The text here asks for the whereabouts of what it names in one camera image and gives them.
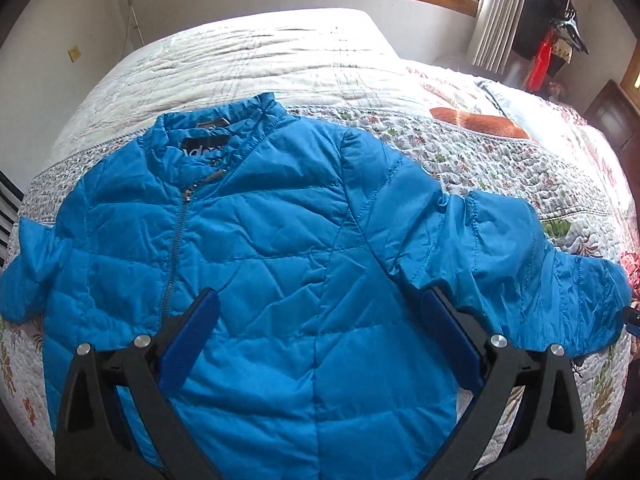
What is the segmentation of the blue quilted puffer jacket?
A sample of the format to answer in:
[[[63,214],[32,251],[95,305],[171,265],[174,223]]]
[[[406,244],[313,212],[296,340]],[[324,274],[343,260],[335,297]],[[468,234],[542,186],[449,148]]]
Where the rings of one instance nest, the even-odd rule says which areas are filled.
[[[170,400],[229,479],[414,478],[457,421],[430,287],[487,333],[572,358],[616,341],[631,300],[618,264],[557,250],[524,200],[448,194],[269,93],[160,116],[18,239],[1,314],[42,317],[51,414],[80,344],[125,347],[217,293]]]

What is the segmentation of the dark wooden door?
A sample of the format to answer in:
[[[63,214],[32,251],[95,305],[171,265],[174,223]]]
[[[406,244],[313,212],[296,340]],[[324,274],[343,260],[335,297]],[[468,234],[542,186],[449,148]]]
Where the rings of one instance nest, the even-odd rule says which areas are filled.
[[[639,147],[639,110],[613,79],[593,99],[584,117],[604,134],[616,154]]]

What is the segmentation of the white pleated curtain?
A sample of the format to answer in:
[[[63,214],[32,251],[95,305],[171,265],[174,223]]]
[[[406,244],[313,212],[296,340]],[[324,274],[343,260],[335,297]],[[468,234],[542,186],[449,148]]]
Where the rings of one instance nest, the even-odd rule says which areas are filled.
[[[494,74],[506,68],[525,0],[480,0],[466,52],[473,66]]]

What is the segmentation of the floral quilted bedspread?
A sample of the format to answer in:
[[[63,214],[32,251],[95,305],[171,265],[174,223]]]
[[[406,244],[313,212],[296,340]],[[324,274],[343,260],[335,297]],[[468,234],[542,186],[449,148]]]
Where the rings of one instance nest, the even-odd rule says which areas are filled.
[[[483,79],[400,58],[367,14],[283,11],[178,32],[131,53],[88,94],[26,192],[22,220],[53,226],[78,181],[143,136],[160,116],[269,93],[296,117],[359,129],[421,166],[442,189],[524,200],[560,252],[637,261],[634,199],[602,134],[573,113]],[[41,316],[1,315],[1,399],[28,448],[54,466],[58,413],[48,407]],[[612,434],[626,386],[630,337],[572,358],[586,464]]]

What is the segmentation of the yellow wall socket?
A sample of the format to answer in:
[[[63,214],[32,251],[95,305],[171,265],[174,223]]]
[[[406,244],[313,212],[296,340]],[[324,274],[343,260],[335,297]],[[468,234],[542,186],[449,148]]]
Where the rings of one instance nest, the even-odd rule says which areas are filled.
[[[77,46],[73,46],[70,50],[67,51],[68,57],[70,58],[70,62],[75,63],[78,58],[80,58],[81,53]]]

